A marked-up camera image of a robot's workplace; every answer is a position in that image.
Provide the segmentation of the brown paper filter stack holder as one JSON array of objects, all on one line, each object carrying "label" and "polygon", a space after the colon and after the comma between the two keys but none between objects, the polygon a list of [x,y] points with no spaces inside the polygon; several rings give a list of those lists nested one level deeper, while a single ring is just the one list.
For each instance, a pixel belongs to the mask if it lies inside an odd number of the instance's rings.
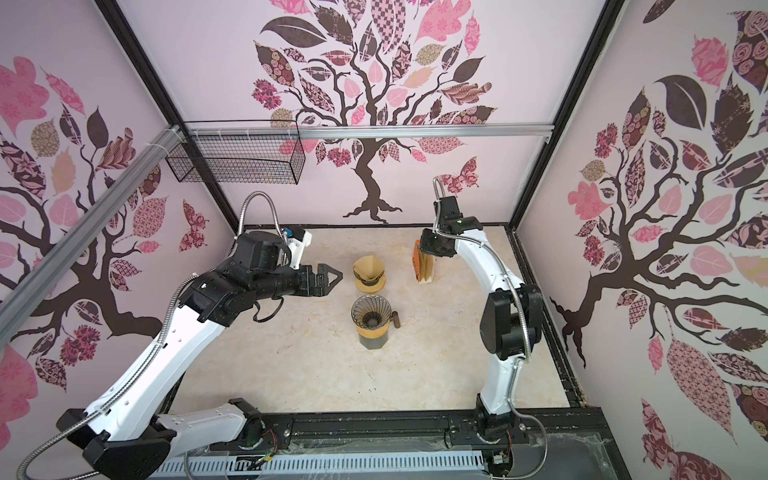
[{"label": "brown paper filter stack holder", "polygon": [[421,241],[414,244],[412,264],[416,281],[419,284],[431,283],[434,277],[435,258],[421,249]]}]

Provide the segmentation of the grey ribbed glass dripper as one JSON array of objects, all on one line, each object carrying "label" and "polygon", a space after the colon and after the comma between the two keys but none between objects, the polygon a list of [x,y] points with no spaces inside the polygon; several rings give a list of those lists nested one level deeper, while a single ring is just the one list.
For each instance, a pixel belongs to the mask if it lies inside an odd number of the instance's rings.
[{"label": "grey ribbed glass dripper", "polygon": [[357,299],[351,308],[351,318],[355,326],[375,328],[386,323],[392,313],[389,301],[384,299]]}]

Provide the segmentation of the wooden dripper ring stand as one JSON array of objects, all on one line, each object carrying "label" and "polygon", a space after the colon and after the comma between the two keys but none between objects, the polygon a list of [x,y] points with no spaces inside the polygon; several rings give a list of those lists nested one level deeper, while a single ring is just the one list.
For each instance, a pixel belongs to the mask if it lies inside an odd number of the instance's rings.
[{"label": "wooden dripper ring stand", "polygon": [[355,286],[356,288],[363,292],[364,294],[376,294],[377,292],[381,291],[384,286],[386,285],[386,277],[381,276],[377,279],[376,282],[373,280],[355,280]]}]

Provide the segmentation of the grey glass server with knob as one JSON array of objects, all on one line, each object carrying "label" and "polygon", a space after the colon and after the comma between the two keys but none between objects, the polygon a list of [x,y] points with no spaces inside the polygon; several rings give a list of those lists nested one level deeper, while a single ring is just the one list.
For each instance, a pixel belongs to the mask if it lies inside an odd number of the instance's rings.
[{"label": "grey glass server with knob", "polygon": [[[395,329],[399,329],[401,327],[399,313],[397,311],[393,311],[389,317],[389,320],[386,323],[390,324],[389,330],[391,327],[394,327]],[[359,342],[368,350],[381,349],[389,340],[389,330],[388,330],[388,334],[385,337],[373,339],[373,340],[362,338],[358,334]]]}]

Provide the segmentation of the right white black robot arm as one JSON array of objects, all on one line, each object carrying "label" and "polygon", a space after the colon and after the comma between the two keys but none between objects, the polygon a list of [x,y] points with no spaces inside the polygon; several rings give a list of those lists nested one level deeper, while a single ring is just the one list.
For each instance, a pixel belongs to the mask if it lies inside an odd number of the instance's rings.
[{"label": "right white black robot arm", "polygon": [[479,437],[495,442],[521,420],[514,393],[523,364],[541,340],[541,294],[512,273],[477,219],[461,213],[456,197],[438,193],[434,210],[433,225],[422,232],[421,251],[460,257],[486,293],[479,332],[489,363],[475,416]]}]

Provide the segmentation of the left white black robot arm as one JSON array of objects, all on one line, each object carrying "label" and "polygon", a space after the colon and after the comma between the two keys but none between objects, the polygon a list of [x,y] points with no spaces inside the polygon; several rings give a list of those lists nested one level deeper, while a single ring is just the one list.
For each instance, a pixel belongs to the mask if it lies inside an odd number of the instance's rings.
[{"label": "left white black robot arm", "polygon": [[60,417],[58,429],[96,473],[146,479],[167,459],[197,448],[259,443],[260,414],[242,399],[187,414],[158,409],[193,361],[241,313],[265,299],[330,293],[343,275],[325,264],[302,264],[311,242],[311,234],[300,228],[285,236],[240,234],[229,257],[181,290],[161,332],[113,386],[86,409],[70,409]]}]

